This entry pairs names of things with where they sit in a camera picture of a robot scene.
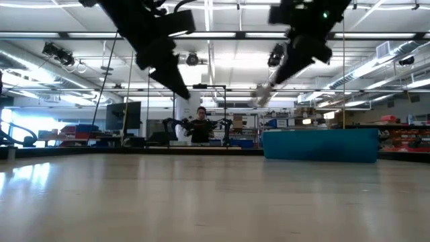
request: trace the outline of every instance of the dark shirt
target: dark shirt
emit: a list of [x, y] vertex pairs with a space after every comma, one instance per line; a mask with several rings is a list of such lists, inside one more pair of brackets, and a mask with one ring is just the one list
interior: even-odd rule
[[193, 120], [191, 121], [194, 127], [192, 132], [191, 142], [193, 143], [208, 143], [210, 125], [207, 120]]

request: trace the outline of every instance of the person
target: person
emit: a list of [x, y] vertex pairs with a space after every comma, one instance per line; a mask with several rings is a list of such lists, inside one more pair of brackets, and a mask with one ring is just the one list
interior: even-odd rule
[[209, 138], [214, 137], [214, 131], [210, 129], [208, 120], [206, 119], [205, 107], [197, 109], [197, 118], [192, 120], [194, 129], [191, 132], [191, 143], [193, 145], [209, 145]]

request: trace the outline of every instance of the monitor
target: monitor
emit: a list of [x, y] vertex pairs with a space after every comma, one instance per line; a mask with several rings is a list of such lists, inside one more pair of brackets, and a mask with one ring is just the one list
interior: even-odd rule
[[[140, 128], [140, 102], [129, 102], [126, 129]], [[111, 104], [106, 107], [106, 130], [121, 130], [124, 125], [126, 104]]]

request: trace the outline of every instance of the blue mat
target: blue mat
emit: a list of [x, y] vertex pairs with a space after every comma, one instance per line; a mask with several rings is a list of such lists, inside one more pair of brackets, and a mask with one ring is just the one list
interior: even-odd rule
[[264, 132], [267, 159], [375, 163], [377, 129]]

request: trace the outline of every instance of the ceiling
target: ceiling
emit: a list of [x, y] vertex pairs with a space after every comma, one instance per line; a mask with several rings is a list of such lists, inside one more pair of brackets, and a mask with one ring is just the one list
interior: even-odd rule
[[[419, 0], [418, 10], [401, 9], [413, 7], [415, 1], [411, 0], [357, 0], [358, 9], [348, 9], [345, 12], [345, 23], [335, 26], [333, 31], [342, 32], [426, 32], [430, 29], [430, 0]], [[375, 4], [382, 2], [379, 8], [370, 11]], [[76, 4], [77, 1], [67, 0], [37, 0], [37, 1], [2, 1], [1, 4], [27, 5], [53, 5]], [[166, 8], [173, 11], [177, 1], [167, 1]], [[240, 0], [241, 10], [236, 9], [236, 1], [213, 0], [214, 9], [212, 24], [205, 25], [204, 1], [198, 0], [184, 5], [182, 9], [192, 8], [197, 31], [284, 31], [285, 26], [270, 26], [267, 24], [268, 5], [276, 4], [271, 0]], [[63, 7], [51, 9], [34, 9], [25, 7], [5, 7], [0, 5], [0, 22], [2, 31], [83, 31], [83, 32], [115, 32], [115, 26], [99, 7]], [[212, 40], [214, 49], [214, 80], [212, 84], [227, 85], [232, 88], [255, 88], [257, 84], [265, 83], [271, 71], [267, 68], [267, 58], [275, 40]], [[46, 60], [42, 54], [45, 41], [43, 40], [8, 40], [8, 43]], [[55, 44], [73, 52], [73, 56], [87, 66], [84, 73], [75, 71], [77, 75], [95, 85], [101, 85], [99, 80], [103, 71], [100, 66], [107, 65], [108, 56], [113, 41], [99, 40], [55, 40]], [[340, 75], [345, 64], [348, 70], [352, 66], [362, 63], [370, 56], [375, 55], [379, 41], [330, 41], [328, 45], [333, 48], [333, 58], [330, 65], [316, 63], [293, 79], [288, 80], [283, 88], [322, 88], [333, 77]], [[176, 52], [187, 55], [196, 52], [200, 58], [208, 59], [207, 40], [176, 40]], [[121, 84], [126, 87], [132, 67], [131, 87], [147, 87], [147, 71], [141, 71], [132, 63], [132, 49], [125, 41], [117, 41], [113, 49], [114, 58], [111, 66], [112, 75], [107, 78], [107, 86], [113, 87]], [[420, 53], [422, 60], [428, 57]], [[355, 80], [356, 88], [380, 81], [393, 75], [393, 65], [370, 73], [363, 79]], [[151, 87], [161, 87], [151, 81]], [[297, 97], [299, 93], [279, 93], [278, 97]], [[151, 95], [170, 95], [169, 92], [154, 92]], [[249, 95], [248, 93], [234, 93], [229, 95]]]

